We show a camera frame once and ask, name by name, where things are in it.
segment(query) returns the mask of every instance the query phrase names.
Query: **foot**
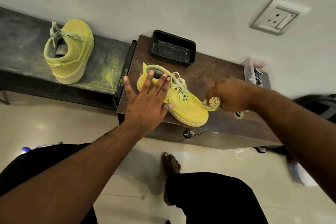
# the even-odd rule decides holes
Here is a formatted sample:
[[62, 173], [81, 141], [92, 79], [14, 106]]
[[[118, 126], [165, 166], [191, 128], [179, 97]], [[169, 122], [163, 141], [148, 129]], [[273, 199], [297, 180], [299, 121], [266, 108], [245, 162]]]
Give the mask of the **foot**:
[[[177, 159], [172, 154], [169, 155], [166, 152], [163, 153], [162, 162], [163, 162], [163, 169], [164, 169], [165, 174], [166, 174], [166, 179], [168, 179], [168, 177], [170, 177], [173, 174], [179, 174], [180, 173], [181, 165], [177, 162]], [[170, 205], [170, 206], [172, 205], [168, 201], [166, 190], [163, 194], [163, 199], [164, 199], [164, 201], [167, 205]]]

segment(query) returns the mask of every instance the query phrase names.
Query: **switch plate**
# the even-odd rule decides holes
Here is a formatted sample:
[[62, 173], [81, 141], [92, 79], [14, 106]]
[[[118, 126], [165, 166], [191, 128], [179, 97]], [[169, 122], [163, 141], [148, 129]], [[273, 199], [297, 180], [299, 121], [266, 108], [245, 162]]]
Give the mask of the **switch plate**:
[[307, 14], [309, 8], [288, 0], [271, 0], [261, 9], [250, 24], [250, 28], [273, 35], [282, 35], [292, 27], [301, 15]]

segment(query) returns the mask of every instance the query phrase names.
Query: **left hand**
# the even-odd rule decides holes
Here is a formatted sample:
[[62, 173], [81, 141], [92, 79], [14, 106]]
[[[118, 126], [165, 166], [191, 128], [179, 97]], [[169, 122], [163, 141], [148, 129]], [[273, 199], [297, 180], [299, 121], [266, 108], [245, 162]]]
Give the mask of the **left hand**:
[[128, 99], [124, 122], [132, 128], [138, 129], [143, 136], [156, 128], [167, 112], [174, 107], [173, 104], [162, 106], [169, 89], [170, 77], [163, 74], [155, 87], [149, 91], [153, 75], [154, 71], [148, 73], [139, 95], [136, 95], [132, 90], [128, 77], [124, 77], [124, 87]]

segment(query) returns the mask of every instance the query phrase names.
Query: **metal handle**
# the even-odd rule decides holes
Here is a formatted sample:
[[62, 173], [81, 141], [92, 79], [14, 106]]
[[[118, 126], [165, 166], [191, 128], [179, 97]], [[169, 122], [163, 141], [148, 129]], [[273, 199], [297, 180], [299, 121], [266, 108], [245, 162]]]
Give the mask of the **metal handle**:
[[187, 129], [186, 131], [184, 131], [183, 136], [185, 139], [189, 140], [194, 134], [194, 131], [190, 131], [190, 129]]

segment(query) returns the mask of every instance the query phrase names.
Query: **shoe sole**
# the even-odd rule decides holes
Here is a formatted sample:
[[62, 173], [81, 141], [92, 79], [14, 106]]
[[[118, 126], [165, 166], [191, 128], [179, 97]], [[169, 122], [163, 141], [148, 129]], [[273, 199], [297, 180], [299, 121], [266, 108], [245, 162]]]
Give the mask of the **shoe sole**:
[[[141, 77], [142, 77], [142, 75], [139, 77], [139, 79], [138, 79], [138, 81], [137, 81], [137, 83], [136, 83], [136, 88], [138, 89], [139, 92], [140, 92], [141, 89], [142, 89], [142, 86], [140, 86], [140, 78], [141, 78]], [[209, 116], [208, 116], [208, 118], [206, 119], [206, 121], [205, 121], [204, 123], [197, 124], [197, 123], [192, 123], [192, 122], [190, 122], [190, 121], [187, 121], [187, 120], [181, 118], [181, 117], [178, 116], [173, 110], [170, 110], [169, 112], [170, 112], [171, 115], [174, 116], [174, 118], [177, 119], [179, 122], [181, 122], [181, 123], [183, 123], [183, 124], [185, 124], [185, 125], [187, 125], [187, 126], [190, 126], [190, 127], [200, 127], [200, 126], [203, 126], [204, 124], [207, 123], [208, 118], [209, 118]]]
[[90, 55], [92, 53], [92, 50], [95, 46], [95, 40], [93, 38], [93, 33], [92, 33], [91, 29], [90, 29], [90, 32], [91, 32], [91, 37], [92, 37], [92, 44], [90, 45], [90, 47], [88, 48], [88, 50], [85, 53], [85, 59], [84, 59], [83, 63], [80, 65], [77, 72], [75, 72], [73, 75], [65, 76], [65, 77], [58, 77], [57, 75], [54, 74], [54, 76], [56, 77], [58, 82], [60, 82], [62, 84], [73, 84], [73, 83], [78, 82], [83, 77], [87, 61], [89, 60], [89, 57], [90, 57]]

